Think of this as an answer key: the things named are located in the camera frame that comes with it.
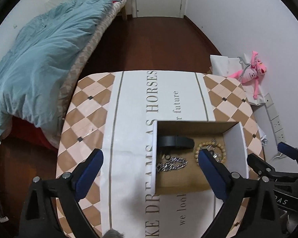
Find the white power strip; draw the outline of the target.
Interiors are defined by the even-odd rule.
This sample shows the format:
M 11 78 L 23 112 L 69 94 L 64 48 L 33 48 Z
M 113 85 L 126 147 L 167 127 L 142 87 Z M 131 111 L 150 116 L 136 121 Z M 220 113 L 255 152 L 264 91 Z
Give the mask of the white power strip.
M 275 136 L 276 143 L 279 144 L 280 142 L 285 142 L 286 139 L 285 139 L 283 126 L 270 94 L 267 93 L 264 96 L 264 99 L 265 99 L 266 113 L 268 114 L 268 118 L 272 127 L 273 134 Z

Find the black wristband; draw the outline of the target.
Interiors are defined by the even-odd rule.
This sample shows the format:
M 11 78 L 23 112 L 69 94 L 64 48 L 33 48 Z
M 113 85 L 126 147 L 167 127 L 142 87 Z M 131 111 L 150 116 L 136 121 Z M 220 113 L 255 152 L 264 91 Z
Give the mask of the black wristband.
M 194 145 L 194 140 L 185 136 L 168 135 L 157 139 L 157 147 L 162 149 L 186 150 L 192 149 Z

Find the teal blanket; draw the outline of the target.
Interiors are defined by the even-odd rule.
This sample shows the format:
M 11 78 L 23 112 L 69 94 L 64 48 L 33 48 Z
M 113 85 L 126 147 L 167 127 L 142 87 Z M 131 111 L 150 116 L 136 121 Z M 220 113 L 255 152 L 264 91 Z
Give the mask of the teal blanket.
M 39 128 L 58 144 L 73 86 L 83 68 L 79 55 L 97 27 L 122 0 L 69 0 L 36 16 L 0 61 L 0 142 L 13 118 Z

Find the pink panther plush toy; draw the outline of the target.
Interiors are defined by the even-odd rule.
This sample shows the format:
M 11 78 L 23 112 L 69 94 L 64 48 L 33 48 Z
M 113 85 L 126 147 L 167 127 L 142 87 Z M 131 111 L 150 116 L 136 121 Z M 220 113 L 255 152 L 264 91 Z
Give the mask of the pink panther plush toy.
M 258 98 L 259 78 L 263 77 L 267 71 L 265 64 L 258 58 L 258 52 L 252 51 L 251 60 L 246 63 L 242 57 L 239 62 L 245 65 L 245 68 L 231 75 L 230 78 L 237 79 L 242 84 L 254 81 L 253 99 Z

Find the white cardboard box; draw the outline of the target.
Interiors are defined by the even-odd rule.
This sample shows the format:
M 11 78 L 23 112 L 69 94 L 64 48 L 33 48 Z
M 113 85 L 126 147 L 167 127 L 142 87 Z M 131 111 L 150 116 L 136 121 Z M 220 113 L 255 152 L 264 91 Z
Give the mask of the white cardboard box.
M 247 147 L 234 121 L 155 121 L 151 190 L 155 195 L 213 190 L 226 197 L 231 173 L 248 178 Z

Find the bed mattress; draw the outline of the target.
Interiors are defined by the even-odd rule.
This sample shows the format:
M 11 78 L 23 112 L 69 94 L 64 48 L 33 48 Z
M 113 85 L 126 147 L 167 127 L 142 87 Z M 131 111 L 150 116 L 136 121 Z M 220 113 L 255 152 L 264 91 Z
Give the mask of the bed mattress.
M 48 8 L 53 8 L 61 3 L 72 1 L 72 0 L 50 0 L 45 6 Z M 110 26 L 114 18 L 121 13 L 123 16 L 125 13 L 125 5 L 127 0 L 113 0 L 113 5 L 111 9 L 107 10 L 105 16 L 103 16 L 102 20 L 96 26 L 96 29 L 92 33 L 92 36 L 89 42 L 84 46 L 81 52 L 76 56 L 74 63 L 70 67 L 69 73 L 67 74 L 64 83 L 60 88 L 60 93 L 58 95 L 57 101 L 57 110 L 60 114 L 60 123 L 58 124 L 58 131 L 56 135 L 52 135 L 43 131 L 45 138 L 53 145 L 57 147 L 57 143 L 61 138 L 61 130 L 64 124 L 64 118 L 66 116 L 66 112 L 68 110 L 71 97 L 73 96 L 73 91 L 75 89 L 76 83 L 78 81 L 81 72 L 83 71 L 85 65 L 87 64 L 90 56 L 96 49 L 98 43 L 100 42 L 104 32 Z

